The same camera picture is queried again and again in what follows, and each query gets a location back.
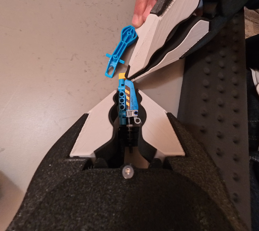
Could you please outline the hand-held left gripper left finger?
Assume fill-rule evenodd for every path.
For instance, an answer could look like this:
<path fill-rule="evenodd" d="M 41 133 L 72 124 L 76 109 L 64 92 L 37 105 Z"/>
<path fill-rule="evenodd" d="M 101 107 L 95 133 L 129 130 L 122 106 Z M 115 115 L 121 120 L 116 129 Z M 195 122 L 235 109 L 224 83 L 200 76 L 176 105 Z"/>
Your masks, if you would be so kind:
<path fill-rule="evenodd" d="M 113 97 L 116 92 L 117 90 L 114 90 L 88 112 L 87 119 L 70 152 L 70 157 L 96 158 L 95 151 L 112 138 L 113 126 L 108 113 L 115 104 Z"/>

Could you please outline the blue brick separator tool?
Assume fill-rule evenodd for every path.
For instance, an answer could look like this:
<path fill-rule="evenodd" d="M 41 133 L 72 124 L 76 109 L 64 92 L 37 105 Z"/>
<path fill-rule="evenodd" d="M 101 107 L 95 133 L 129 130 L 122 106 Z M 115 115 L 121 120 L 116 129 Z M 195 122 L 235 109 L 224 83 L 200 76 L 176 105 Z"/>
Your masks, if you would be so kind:
<path fill-rule="evenodd" d="M 133 26 L 126 26 L 121 30 L 121 40 L 118 43 L 117 47 L 113 51 L 112 55 L 106 54 L 106 57 L 109 58 L 109 62 L 105 71 L 106 77 L 112 78 L 118 63 L 125 63 L 125 61 L 123 61 L 121 57 L 125 52 L 125 49 L 128 46 L 132 45 L 135 42 L 136 38 L 137 33 Z"/>

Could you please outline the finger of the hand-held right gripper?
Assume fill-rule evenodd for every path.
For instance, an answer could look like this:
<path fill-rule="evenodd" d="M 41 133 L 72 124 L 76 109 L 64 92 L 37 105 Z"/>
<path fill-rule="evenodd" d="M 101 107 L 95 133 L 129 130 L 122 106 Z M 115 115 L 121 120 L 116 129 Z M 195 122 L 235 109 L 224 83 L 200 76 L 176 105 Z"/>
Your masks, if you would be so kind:
<path fill-rule="evenodd" d="M 136 32 L 138 41 L 129 61 L 126 77 L 144 69 L 151 56 L 173 36 L 177 27 L 194 15 L 200 0 L 158 0 L 144 24 Z"/>
<path fill-rule="evenodd" d="M 158 49 L 152 56 L 148 65 L 132 76 L 132 81 L 149 73 L 163 68 L 184 56 L 200 39 L 209 32 L 209 20 L 190 18 L 177 27 L 173 36 Z"/>

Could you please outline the white desk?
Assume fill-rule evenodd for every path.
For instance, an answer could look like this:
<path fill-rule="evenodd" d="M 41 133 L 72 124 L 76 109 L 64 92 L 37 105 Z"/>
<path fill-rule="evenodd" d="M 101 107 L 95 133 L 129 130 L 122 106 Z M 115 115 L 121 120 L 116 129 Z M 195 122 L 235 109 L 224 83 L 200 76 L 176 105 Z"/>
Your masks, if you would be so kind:
<path fill-rule="evenodd" d="M 106 53 L 135 0 L 1 0 L 1 230 L 53 144 L 118 86 Z"/>

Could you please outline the blue grey brick assembly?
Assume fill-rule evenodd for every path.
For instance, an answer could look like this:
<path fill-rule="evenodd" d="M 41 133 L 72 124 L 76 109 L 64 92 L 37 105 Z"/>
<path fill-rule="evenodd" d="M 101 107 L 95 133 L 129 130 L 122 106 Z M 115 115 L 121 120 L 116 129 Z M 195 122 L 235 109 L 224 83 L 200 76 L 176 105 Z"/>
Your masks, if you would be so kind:
<path fill-rule="evenodd" d="M 138 101 L 132 81 L 127 80 L 125 73 L 119 73 L 119 138 L 124 146 L 133 153 L 133 147 L 137 146 L 138 127 L 141 119 L 138 117 Z"/>

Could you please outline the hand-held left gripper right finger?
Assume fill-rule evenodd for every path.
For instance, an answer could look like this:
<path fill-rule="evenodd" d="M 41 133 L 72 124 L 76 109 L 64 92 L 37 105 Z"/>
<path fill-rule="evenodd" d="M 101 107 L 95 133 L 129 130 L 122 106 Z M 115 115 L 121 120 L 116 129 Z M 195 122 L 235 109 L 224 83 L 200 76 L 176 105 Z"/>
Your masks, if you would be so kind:
<path fill-rule="evenodd" d="M 138 90 L 138 103 L 141 119 L 138 137 L 140 154 L 148 162 L 154 158 L 163 162 L 168 156 L 185 156 L 166 110 L 141 90 Z"/>

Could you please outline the person's leg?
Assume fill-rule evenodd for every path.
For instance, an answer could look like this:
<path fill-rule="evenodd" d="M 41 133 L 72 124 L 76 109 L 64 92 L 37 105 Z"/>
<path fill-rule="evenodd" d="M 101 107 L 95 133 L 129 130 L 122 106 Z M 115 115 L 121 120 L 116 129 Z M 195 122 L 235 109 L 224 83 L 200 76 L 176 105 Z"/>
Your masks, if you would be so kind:
<path fill-rule="evenodd" d="M 259 69 L 259 35 L 254 35 L 246 42 L 247 67 L 247 107 L 248 107 L 248 143 L 249 172 L 251 195 L 251 229 L 259 230 L 259 97 L 253 83 L 250 68 Z"/>

